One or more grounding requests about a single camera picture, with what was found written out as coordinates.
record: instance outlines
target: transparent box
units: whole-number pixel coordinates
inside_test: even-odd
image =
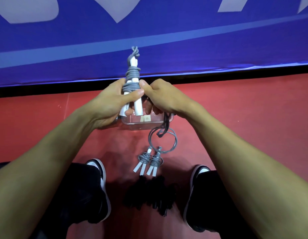
[[[150,115],[151,115],[151,121],[148,122],[141,122],[140,121],[141,116],[136,116],[134,115],[134,113],[131,116],[121,117],[121,121],[124,127],[132,131],[152,129],[163,124],[164,113],[156,115],[152,111]],[[173,120],[173,118],[174,114],[171,114],[170,122]]]

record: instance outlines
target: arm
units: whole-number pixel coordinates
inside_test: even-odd
[[[308,238],[308,183],[250,145],[171,84],[140,82],[153,110],[194,127],[240,213],[259,238]]]
[[[121,95],[124,83],[125,79],[112,83],[32,149],[0,169],[0,238],[28,238],[90,133],[110,124],[123,105],[144,94],[140,89]]]

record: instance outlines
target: forearm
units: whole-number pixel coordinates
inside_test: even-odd
[[[245,142],[199,104],[187,110],[187,120],[259,237],[308,238],[308,183]]]
[[[82,107],[0,169],[0,238],[30,236],[93,128]]]

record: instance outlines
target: right hand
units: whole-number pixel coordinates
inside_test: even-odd
[[[183,92],[173,86],[171,83],[162,79],[155,80],[149,85],[145,80],[139,81],[140,87],[144,90],[145,95],[150,98],[146,103],[145,112],[153,112],[157,115],[162,112],[174,113],[181,117],[185,116],[187,108],[193,102]]]

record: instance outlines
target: white shoe sole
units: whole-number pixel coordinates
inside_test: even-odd
[[[106,215],[106,217],[104,217],[103,220],[101,220],[101,221],[104,221],[106,218],[109,217],[109,215],[110,215],[110,213],[111,213],[111,203],[110,203],[109,197],[107,196],[107,193],[106,193],[106,190],[105,190],[105,182],[106,182],[105,167],[104,167],[103,163],[102,163],[99,159],[97,159],[97,158],[94,158],[94,159],[97,160],[97,161],[99,162],[99,164],[101,165],[101,168],[102,168],[102,170],[103,170],[103,182],[104,182],[104,183],[103,183],[103,186],[101,186],[101,187],[102,187],[102,190],[103,190],[104,193],[105,193],[105,198],[106,198],[106,202],[107,202],[107,215]]]
[[[188,204],[189,204],[189,201],[191,199],[192,192],[193,192],[193,179],[194,179],[194,175],[195,175],[197,169],[199,169],[199,167],[201,167],[201,165],[197,165],[196,168],[194,169],[193,173],[192,173],[191,181],[190,181],[191,192],[189,194],[189,198],[188,198],[187,204],[186,204],[185,209],[184,209],[184,214],[183,214],[183,220],[184,220],[185,224],[188,225],[190,228],[192,228],[192,227],[187,222],[186,214],[187,214]]]

